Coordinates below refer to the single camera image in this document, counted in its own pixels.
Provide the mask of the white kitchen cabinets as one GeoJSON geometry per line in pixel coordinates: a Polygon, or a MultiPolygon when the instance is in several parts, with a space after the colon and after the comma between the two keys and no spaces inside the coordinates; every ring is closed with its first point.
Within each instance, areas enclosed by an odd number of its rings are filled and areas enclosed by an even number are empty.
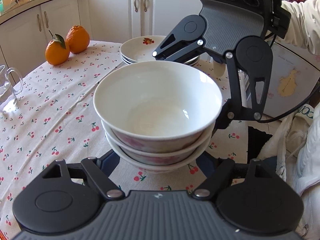
{"type": "Polygon", "coordinates": [[[92,40],[123,43],[168,35],[201,8],[200,0],[32,0],[1,16],[1,64],[27,75],[44,63],[51,35],[65,36],[74,25],[92,40]]]}

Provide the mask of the glass water mug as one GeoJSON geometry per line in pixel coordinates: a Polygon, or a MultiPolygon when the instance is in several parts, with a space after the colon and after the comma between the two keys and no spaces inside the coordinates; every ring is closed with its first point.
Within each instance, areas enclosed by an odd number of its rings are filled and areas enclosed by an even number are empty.
{"type": "Polygon", "coordinates": [[[17,95],[23,90],[23,77],[16,68],[7,68],[1,65],[1,113],[7,114],[16,108],[17,95]],[[14,72],[20,80],[20,87],[15,89],[10,80],[9,75],[14,72]]]}

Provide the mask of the white floral bowl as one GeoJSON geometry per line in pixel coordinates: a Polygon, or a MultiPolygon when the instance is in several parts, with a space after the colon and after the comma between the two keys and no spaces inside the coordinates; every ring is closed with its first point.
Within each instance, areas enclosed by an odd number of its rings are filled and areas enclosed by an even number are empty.
{"type": "Polygon", "coordinates": [[[133,153],[129,153],[128,150],[123,150],[113,142],[106,132],[105,135],[108,143],[112,147],[112,150],[114,150],[121,159],[134,167],[149,173],[168,173],[188,165],[192,161],[195,161],[204,152],[210,141],[210,136],[206,137],[204,142],[195,148],[195,150],[193,150],[188,156],[182,154],[181,156],[156,157],[155,154],[153,154],[151,157],[143,155],[137,155],[135,157],[133,153]]]}
{"type": "Polygon", "coordinates": [[[187,145],[186,142],[182,143],[182,149],[180,150],[174,150],[174,146],[177,146],[177,142],[156,142],[155,147],[146,147],[143,146],[141,150],[137,150],[133,148],[133,146],[127,146],[123,142],[120,141],[120,139],[115,135],[115,133],[112,131],[111,128],[109,128],[107,125],[102,123],[102,127],[105,130],[105,132],[111,137],[112,141],[115,142],[118,146],[120,146],[123,150],[128,150],[129,153],[133,153],[134,156],[136,157],[137,155],[143,155],[143,156],[148,156],[151,157],[153,154],[155,154],[156,157],[172,157],[172,156],[177,156],[177,155],[182,155],[185,154],[188,156],[191,154],[195,148],[200,146],[206,137],[211,135],[211,132],[213,131],[214,124],[210,125],[208,128],[206,128],[201,135],[196,139],[195,142],[193,142],[190,145],[187,145]]]}

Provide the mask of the fruit plate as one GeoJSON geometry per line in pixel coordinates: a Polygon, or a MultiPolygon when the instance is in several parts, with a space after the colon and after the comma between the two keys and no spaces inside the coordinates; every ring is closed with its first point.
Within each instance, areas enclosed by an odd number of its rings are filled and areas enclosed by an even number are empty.
{"type": "Polygon", "coordinates": [[[165,39],[162,35],[150,35],[132,38],[124,42],[120,47],[120,55],[123,54],[129,59],[138,60],[143,56],[153,57],[153,52],[165,39]]]}
{"type": "MultiPolygon", "coordinates": [[[[133,64],[134,63],[134,62],[128,60],[126,57],[123,57],[123,56],[121,56],[121,59],[126,64],[133,64]]],[[[185,62],[184,64],[189,65],[189,66],[194,66],[195,64],[197,64],[199,62],[199,60],[200,60],[200,57],[197,56],[197,57],[185,62]]]]}
{"type": "Polygon", "coordinates": [[[132,60],[132,59],[129,59],[128,57],[126,57],[128,60],[134,62],[134,63],[137,63],[137,62],[146,62],[146,61],[155,61],[156,59],[154,57],[146,57],[146,56],[143,56],[141,59],[138,59],[138,60],[132,60]]]}

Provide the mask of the bumpy orange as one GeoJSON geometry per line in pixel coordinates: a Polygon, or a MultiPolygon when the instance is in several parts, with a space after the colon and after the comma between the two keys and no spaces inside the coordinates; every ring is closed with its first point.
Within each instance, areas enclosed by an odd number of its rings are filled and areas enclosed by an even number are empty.
{"type": "Polygon", "coordinates": [[[87,49],[90,36],[84,27],[74,25],[69,30],[65,41],[69,45],[71,53],[78,54],[87,49]]]}

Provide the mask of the orange with leaf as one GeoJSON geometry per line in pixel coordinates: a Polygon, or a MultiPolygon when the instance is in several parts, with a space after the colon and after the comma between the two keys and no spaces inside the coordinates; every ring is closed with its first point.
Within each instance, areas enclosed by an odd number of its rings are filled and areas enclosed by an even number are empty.
{"type": "Polygon", "coordinates": [[[70,55],[69,45],[65,42],[65,39],[59,34],[52,34],[49,31],[52,39],[47,45],[45,51],[45,58],[47,62],[53,66],[63,64],[68,60],[70,55]]]}

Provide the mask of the cherry print tablecloth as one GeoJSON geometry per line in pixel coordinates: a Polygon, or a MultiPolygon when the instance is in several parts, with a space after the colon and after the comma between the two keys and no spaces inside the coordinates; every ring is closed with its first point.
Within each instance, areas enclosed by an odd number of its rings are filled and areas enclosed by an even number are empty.
{"type": "MultiPolygon", "coordinates": [[[[54,67],[47,62],[25,78],[16,109],[1,113],[1,239],[13,239],[20,228],[12,214],[18,194],[52,161],[79,163],[100,157],[110,146],[93,107],[93,92],[120,67],[120,43],[91,41],[82,54],[54,67]]],[[[268,124],[233,121],[218,130],[207,147],[216,158],[247,162],[249,139],[270,133],[268,124]]],[[[170,173],[150,174],[121,160],[110,179],[129,190],[188,190],[205,179],[195,161],[170,173]]]]}

